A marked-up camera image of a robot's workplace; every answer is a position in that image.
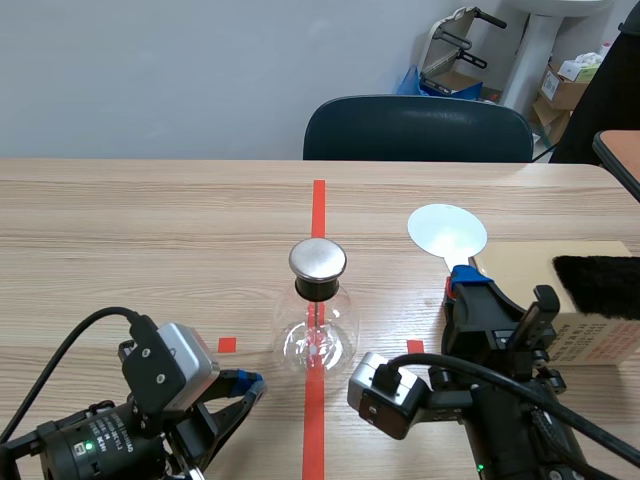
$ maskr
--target glass bottle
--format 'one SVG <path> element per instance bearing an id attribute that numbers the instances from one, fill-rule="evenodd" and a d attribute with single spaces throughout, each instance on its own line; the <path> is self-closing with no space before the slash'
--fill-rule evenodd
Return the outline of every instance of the glass bottle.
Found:
<path id="1" fill-rule="evenodd" d="M 289 266 L 296 279 L 276 304 L 275 355 L 301 375 L 336 375 L 351 364 L 360 326 L 358 310 L 338 282 L 347 256 L 331 240 L 309 238 L 293 247 Z"/>

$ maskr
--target white sink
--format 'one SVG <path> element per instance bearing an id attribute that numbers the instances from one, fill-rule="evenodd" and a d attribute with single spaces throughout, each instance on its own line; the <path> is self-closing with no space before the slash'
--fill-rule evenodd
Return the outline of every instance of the white sink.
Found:
<path id="1" fill-rule="evenodd" d="M 611 5 L 614 0 L 507 0 L 523 12 L 546 17 L 589 17 Z"/>
<path id="2" fill-rule="evenodd" d="M 508 5 L 530 13 L 531 17 L 500 103 L 527 117 L 542 82 L 542 74 L 549 61 L 562 19 L 588 17 L 607 8 L 614 1 L 506 0 Z M 563 60 L 568 59 L 555 59 L 556 62 Z"/>

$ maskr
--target red tape marker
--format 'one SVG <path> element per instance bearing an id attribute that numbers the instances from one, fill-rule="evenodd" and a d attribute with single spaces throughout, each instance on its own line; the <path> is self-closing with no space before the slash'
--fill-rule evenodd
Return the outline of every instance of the red tape marker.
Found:
<path id="1" fill-rule="evenodd" d="M 326 229 L 326 184 L 313 182 L 311 236 L 324 237 Z M 314 304 L 308 318 L 314 318 Z M 318 308 L 318 325 L 324 324 L 324 304 Z M 312 361 L 304 385 L 304 435 L 302 444 L 302 480 L 324 480 L 324 367 Z"/>
<path id="2" fill-rule="evenodd" d="M 219 338 L 218 353 L 236 353 L 236 337 Z"/>
<path id="3" fill-rule="evenodd" d="M 407 352 L 424 353 L 424 342 L 422 340 L 407 340 Z"/>

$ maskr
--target black bristles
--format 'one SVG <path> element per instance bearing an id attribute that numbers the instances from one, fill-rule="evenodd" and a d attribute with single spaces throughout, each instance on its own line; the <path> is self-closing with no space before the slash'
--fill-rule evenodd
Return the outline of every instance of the black bristles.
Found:
<path id="1" fill-rule="evenodd" d="M 562 256 L 553 266 L 580 312 L 640 320 L 640 258 Z"/>

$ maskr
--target black office chair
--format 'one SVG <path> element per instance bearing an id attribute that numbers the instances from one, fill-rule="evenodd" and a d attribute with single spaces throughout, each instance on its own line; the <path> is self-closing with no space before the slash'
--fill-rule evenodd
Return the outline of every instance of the black office chair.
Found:
<path id="1" fill-rule="evenodd" d="M 510 108 L 441 97 L 338 98 L 311 117 L 305 160 L 531 162 L 527 121 Z"/>

